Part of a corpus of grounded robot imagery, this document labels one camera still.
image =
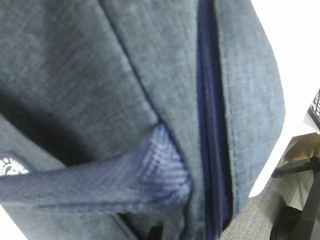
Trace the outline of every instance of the seam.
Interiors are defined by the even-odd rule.
[[[125,224],[125,223],[123,222],[123,220],[118,219],[118,218],[120,218],[119,216],[117,216],[117,219],[116,219],[116,216],[114,216],[114,215],[110,215],[110,216],[111,216],[111,218],[113,219],[113,221],[117,224],[117,226],[119,227],[119,229],[122,230],[123,234],[125,234],[125,236],[126,236],[129,240],[133,240],[133,239],[131,238],[131,236],[130,236],[130,235],[133,235],[133,233],[132,233],[132,232],[128,232],[128,231],[130,231],[130,230],[129,230],[129,229],[126,229],[126,227],[123,226],[123,225]]]
[[[108,21],[108,23],[110,24],[110,27],[111,27],[111,30],[113,31],[114,33],[114,36],[116,38],[116,40],[118,41],[119,43],[119,46],[124,54],[124,56],[126,57],[127,61],[128,61],[128,64],[132,70],[132,73],[133,73],[133,76],[135,77],[137,83],[139,84],[142,92],[143,92],[143,95],[146,99],[146,101],[148,102],[151,110],[154,112],[154,114],[157,116],[158,120],[160,122],[163,122],[161,120],[161,117],[160,117],[160,114],[158,113],[157,111],[157,108],[155,107],[155,105],[153,104],[153,101],[151,100],[149,94],[148,94],[148,91],[146,90],[145,86],[143,85],[142,81],[141,81],[141,77],[139,76],[138,74],[138,70],[137,68],[135,67],[130,55],[129,55],[129,51],[128,49],[126,48],[126,45],[124,43],[124,41],[121,39],[121,36],[120,36],[120,33],[117,31],[117,28],[116,28],[116,25],[114,24],[114,22],[112,21],[111,17],[110,17],[110,14],[108,14],[107,12],[107,8],[105,7],[105,4],[103,3],[102,0],[97,0],[98,2],[98,5],[100,6],[101,10],[103,11],[104,13],[104,16],[105,16],[105,19]]]

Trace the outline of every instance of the navy zipper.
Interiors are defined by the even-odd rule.
[[[215,240],[231,220],[232,187],[213,0],[199,0],[197,41],[197,93],[205,229],[207,239]]]

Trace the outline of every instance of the black object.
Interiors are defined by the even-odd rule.
[[[311,106],[308,109],[308,113],[318,129],[320,129],[320,90],[314,97]]]
[[[315,231],[320,206],[320,159],[312,157],[310,163],[290,169],[277,168],[273,177],[280,178],[286,174],[313,171],[314,182],[304,205],[303,211],[292,207],[284,207],[274,224],[270,240],[312,240]]]

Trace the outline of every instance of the gray fabric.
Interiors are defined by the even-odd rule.
[[[197,4],[0,3],[0,111],[44,153],[54,156],[48,154],[48,161],[73,165],[124,153],[142,141],[158,117],[169,129],[190,171],[192,191],[185,206],[125,216],[143,237],[161,222],[164,240],[205,238],[196,95]],[[283,98],[272,50],[250,1],[217,0],[216,11],[237,213],[280,134]],[[48,224],[54,233],[62,230],[60,221],[72,219],[61,215],[33,220],[40,225],[45,221],[42,226]],[[109,216],[105,221],[113,224]],[[76,231],[86,223],[77,221],[71,227]],[[68,239],[68,234],[61,239]],[[90,239],[102,236],[88,234],[84,235]]]
[[[127,154],[55,171],[0,177],[0,203],[63,213],[147,213],[183,205],[191,181],[166,128]]]
[[[63,164],[28,140],[2,116],[0,134],[0,152],[14,152],[23,157],[33,171],[64,168]],[[109,213],[46,213],[9,205],[3,207],[28,240],[70,240],[75,236],[77,240],[137,240],[119,216]]]
[[[98,2],[0,4],[1,113],[67,165],[138,146],[158,118]]]
[[[28,240],[138,240],[117,215],[45,214],[4,207]]]
[[[217,0],[233,213],[249,192],[282,131],[285,104],[277,63],[250,0]]]
[[[21,134],[0,115],[0,153],[14,153],[25,160],[34,171],[62,169],[65,166]]]
[[[186,240],[203,239],[204,190],[196,95],[198,1],[102,2],[192,176],[192,197],[185,206],[184,228],[166,232],[163,239],[177,239],[179,235]],[[167,216],[168,225],[176,225],[174,220],[172,215]],[[150,222],[146,218],[144,225],[149,226]]]

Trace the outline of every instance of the chair leg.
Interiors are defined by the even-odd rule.
[[[295,174],[295,173],[301,173],[305,171],[313,171],[314,176],[317,172],[320,172],[320,160],[318,157],[312,157],[310,158],[310,162],[307,162],[303,166],[297,166],[285,169],[284,167],[276,168],[273,173],[273,178],[282,178],[284,175],[287,174]]]

